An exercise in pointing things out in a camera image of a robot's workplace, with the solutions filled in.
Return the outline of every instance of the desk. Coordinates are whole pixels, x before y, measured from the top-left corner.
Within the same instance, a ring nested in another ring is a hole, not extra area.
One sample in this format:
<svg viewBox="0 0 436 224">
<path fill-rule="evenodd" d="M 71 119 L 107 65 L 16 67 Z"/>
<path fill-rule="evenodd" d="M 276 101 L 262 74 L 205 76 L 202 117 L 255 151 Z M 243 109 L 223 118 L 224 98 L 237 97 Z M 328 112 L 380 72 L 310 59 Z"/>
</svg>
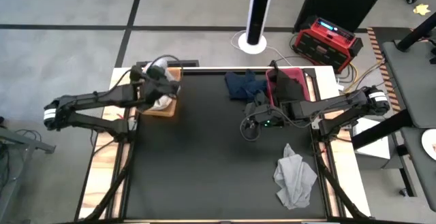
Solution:
<svg viewBox="0 0 436 224">
<path fill-rule="evenodd" d="M 429 62 L 432 48 L 429 42 L 416 42 L 407 52 L 401 52 L 393 42 L 383 44 L 406 109 L 354 136 L 352 141 L 355 148 L 360 148 L 400 130 L 405 141 L 397 150 L 401 156 L 410 154 L 430 209 L 436 211 L 436 161 L 421 145 L 425 129 L 436 128 L 436 65 Z"/>
</svg>

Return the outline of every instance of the white cloth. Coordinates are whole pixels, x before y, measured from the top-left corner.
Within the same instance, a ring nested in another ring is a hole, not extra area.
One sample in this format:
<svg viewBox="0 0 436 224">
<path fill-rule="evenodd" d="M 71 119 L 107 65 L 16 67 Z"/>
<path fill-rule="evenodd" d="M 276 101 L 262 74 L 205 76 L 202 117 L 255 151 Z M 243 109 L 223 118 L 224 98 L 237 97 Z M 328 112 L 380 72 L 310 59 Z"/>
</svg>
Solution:
<svg viewBox="0 0 436 224">
<path fill-rule="evenodd" d="M 147 65 L 145 66 L 144 71 L 143 71 L 144 73 L 147 72 L 147 69 L 150 67 L 150 65 L 151 65 L 151 63 L 147 63 Z M 169 81 L 175 80 L 175 78 L 172 76 L 170 71 L 168 71 L 168 63 L 167 63 L 166 58 L 162 58 L 162 59 L 157 60 L 155 62 L 155 64 L 153 64 L 153 65 L 164 68 L 165 69 L 165 76 Z M 155 104 L 149 110 L 150 111 L 163 110 L 171 104 L 171 101 L 172 101 L 172 99 L 169 96 L 162 95 L 159 99 L 157 99 L 155 101 Z"/>
<path fill-rule="evenodd" d="M 274 173 L 274 180 L 281 187 L 277 192 L 281 203 L 288 210 L 307 207 L 316 178 L 310 166 L 286 144 Z"/>
</svg>

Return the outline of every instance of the red power station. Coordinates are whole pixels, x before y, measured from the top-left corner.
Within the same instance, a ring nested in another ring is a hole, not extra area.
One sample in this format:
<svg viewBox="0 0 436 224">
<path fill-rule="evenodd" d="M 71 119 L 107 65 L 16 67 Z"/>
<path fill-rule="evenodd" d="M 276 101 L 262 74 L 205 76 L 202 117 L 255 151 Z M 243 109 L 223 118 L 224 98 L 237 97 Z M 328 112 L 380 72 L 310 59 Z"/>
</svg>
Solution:
<svg viewBox="0 0 436 224">
<path fill-rule="evenodd" d="M 353 33 L 317 17 L 308 18 L 301 26 L 294 51 L 315 65 L 331 65 L 340 73 L 363 47 Z"/>
</svg>

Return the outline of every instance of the display screen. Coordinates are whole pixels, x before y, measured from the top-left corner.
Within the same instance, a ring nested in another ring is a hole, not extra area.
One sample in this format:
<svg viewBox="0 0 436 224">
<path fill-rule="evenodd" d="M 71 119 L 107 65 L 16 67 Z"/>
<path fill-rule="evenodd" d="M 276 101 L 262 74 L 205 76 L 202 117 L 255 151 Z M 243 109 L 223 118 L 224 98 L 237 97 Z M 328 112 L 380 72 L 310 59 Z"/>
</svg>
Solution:
<svg viewBox="0 0 436 224">
<path fill-rule="evenodd" d="M 327 25 L 326 23 L 324 23 L 324 22 L 320 22 L 321 23 L 321 25 L 322 26 L 324 26 L 324 27 L 326 27 L 326 28 L 328 28 L 328 29 L 330 29 L 331 31 L 333 31 L 333 27 L 332 26 L 330 26 L 330 25 Z"/>
</svg>

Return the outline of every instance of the wooden table frame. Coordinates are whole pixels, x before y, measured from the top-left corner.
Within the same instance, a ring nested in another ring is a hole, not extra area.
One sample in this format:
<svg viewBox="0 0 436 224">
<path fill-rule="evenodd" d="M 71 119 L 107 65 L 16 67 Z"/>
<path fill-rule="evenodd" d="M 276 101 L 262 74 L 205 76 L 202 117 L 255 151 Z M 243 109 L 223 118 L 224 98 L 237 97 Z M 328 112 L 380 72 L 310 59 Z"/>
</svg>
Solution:
<svg viewBox="0 0 436 224">
<path fill-rule="evenodd" d="M 256 70 L 267 70 L 271 67 L 185 67 L 185 70 L 245 70 L 245 69 L 256 69 Z M 311 100 L 315 101 L 318 99 L 327 99 L 331 97 L 335 97 L 339 95 L 337 90 L 336 79 L 334 76 L 333 69 L 330 66 L 310 66 L 310 67 L 299 67 L 305 69 L 312 69 L 315 72 L 315 77 L 307 76 L 307 86 L 309 88 L 309 94 L 311 96 Z M 110 87 L 112 87 L 121 75 L 127 71 L 128 68 L 115 68 L 112 77 L 110 80 Z M 126 76 L 121 80 L 120 84 L 129 83 L 129 77 Z M 123 108 L 118 108 L 114 106 L 109 106 L 104 108 L 104 113 L 102 118 L 107 120 L 118 119 L 121 116 L 131 116 L 135 113 L 134 109 L 126 111 Z M 325 114 L 325 118 L 334 118 L 338 116 L 342 112 L 331 112 L 329 114 Z M 341 130 L 338 135 L 339 138 L 343 138 L 345 140 L 350 140 L 349 132 L 345 130 Z M 107 133 L 100 133 L 94 150 L 97 150 L 107 142 L 111 141 L 112 137 Z M 324 148 L 324 144 L 320 143 L 320 148 Z M 114 175 L 119 173 L 120 167 L 124 166 L 124 163 L 127 159 L 129 153 L 129 145 L 128 144 L 116 144 L 113 143 L 103 150 L 101 150 L 98 154 L 96 154 L 93 158 L 90 159 L 89 168 L 87 172 L 87 177 L 85 178 L 84 186 L 82 189 L 82 195 L 80 196 L 80 201 L 78 205 L 78 209 L 76 211 L 75 219 L 81 219 L 88 216 L 96 205 L 100 202 L 106 191 L 110 188 L 111 182 L 114 180 Z M 332 165 L 332 173 L 339 180 L 339 184 L 341 185 L 344 192 L 347 193 L 348 197 L 351 201 L 358 207 L 358 209 L 370 216 L 369 206 L 367 203 L 367 198 L 364 192 L 364 187 L 362 183 L 362 179 L 360 177 L 360 172 L 358 169 L 358 164 L 356 161 L 356 156 L 354 154 L 354 149 L 351 143 L 344 142 L 341 140 L 334 140 L 330 143 L 330 146 L 327 147 L 327 153 L 323 153 L 324 163 L 329 167 Z M 343 212 L 343 206 L 338 202 L 337 197 L 328 183 L 328 199 L 330 206 L 330 211 L 327 211 L 328 214 L 334 217 L 339 216 L 347 216 L 351 217 L 350 213 L 345 209 L 345 213 Z M 110 204 L 110 208 L 112 209 L 112 214 L 103 213 L 101 218 L 117 218 L 119 217 L 121 202 L 123 202 L 123 191 L 125 187 L 123 184 L 119 187 L 116 195 L 112 203 Z M 174 222 L 174 220 L 139 220 L 135 222 L 141 223 L 149 223 L 149 222 Z M 199 220 L 183 220 L 184 222 L 195 222 Z M 201 222 L 217 222 L 219 220 L 201 220 Z M 280 222 L 280 221 L 290 221 L 290 220 L 234 220 L 234 222 L 240 221 L 263 221 L 263 222 Z"/>
</svg>

